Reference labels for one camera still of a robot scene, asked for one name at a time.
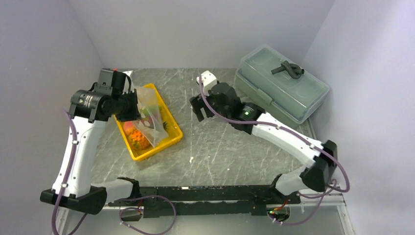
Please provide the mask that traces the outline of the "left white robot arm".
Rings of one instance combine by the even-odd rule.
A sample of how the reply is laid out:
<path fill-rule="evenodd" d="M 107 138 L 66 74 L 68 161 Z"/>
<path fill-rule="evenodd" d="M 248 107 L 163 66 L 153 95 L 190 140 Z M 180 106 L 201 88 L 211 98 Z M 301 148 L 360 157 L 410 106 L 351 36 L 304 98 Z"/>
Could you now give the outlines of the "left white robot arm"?
<path fill-rule="evenodd" d="M 43 190 L 40 200 L 87 214 L 98 214 L 105 204 L 123 200 L 133 206 L 140 201 L 139 182 L 128 177 L 93 184 L 92 164 L 99 139 L 107 121 L 115 116 L 121 121 L 136 120 L 136 91 L 98 93 L 77 91 L 68 112 L 69 135 L 59 174 L 50 189 Z"/>

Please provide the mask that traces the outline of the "orange toy pineapple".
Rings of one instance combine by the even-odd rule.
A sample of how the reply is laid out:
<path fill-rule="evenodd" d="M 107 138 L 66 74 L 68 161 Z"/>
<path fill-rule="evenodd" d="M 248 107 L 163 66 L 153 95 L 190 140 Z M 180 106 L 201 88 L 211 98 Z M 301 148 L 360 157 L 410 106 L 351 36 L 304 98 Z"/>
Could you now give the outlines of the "orange toy pineapple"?
<path fill-rule="evenodd" d="M 151 146 L 150 141 L 139 130 L 133 130 L 128 134 L 128 141 L 135 150 L 144 150 Z"/>

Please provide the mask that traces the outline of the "clear zip top bag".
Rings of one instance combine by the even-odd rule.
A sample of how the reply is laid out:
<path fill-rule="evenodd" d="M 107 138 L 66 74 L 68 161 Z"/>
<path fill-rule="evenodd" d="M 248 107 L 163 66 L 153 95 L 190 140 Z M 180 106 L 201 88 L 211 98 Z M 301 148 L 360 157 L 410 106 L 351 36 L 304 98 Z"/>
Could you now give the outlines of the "clear zip top bag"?
<path fill-rule="evenodd" d="M 168 137 L 161 116 L 161 108 L 157 100 L 156 91 L 151 88 L 136 87 L 138 109 L 141 119 L 133 121 L 134 126 L 156 147 Z"/>

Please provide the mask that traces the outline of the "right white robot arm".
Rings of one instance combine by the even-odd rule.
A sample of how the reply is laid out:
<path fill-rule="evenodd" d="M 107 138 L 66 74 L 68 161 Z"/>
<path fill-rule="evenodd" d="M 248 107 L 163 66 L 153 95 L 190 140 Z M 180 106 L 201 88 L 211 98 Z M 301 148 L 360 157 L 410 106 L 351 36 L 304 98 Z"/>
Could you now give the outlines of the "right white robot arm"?
<path fill-rule="evenodd" d="M 224 82 L 216 82 L 206 95 L 194 96 L 189 102 L 198 121 L 223 117 L 234 129 L 262 138 L 301 162 L 300 168 L 273 179 L 269 192 L 275 203 L 282 203 L 288 195 L 303 189 L 324 192 L 331 183 L 337 167 L 334 142 L 322 143 L 300 134 L 258 105 L 242 102 L 235 89 Z"/>

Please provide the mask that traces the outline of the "yellow plastic tray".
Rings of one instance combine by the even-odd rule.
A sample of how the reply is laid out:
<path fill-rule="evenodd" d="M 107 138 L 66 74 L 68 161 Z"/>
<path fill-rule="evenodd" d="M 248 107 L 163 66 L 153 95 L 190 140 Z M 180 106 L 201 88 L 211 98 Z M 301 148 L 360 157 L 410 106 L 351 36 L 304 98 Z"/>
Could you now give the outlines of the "yellow plastic tray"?
<path fill-rule="evenodd" d="M 154 84 L 136 86 L 135 90 L 141 118 L 126 122 L 116 120 L 116 124 L 131 158 L 143 161 L 178 143 L 183 132 Z"/>

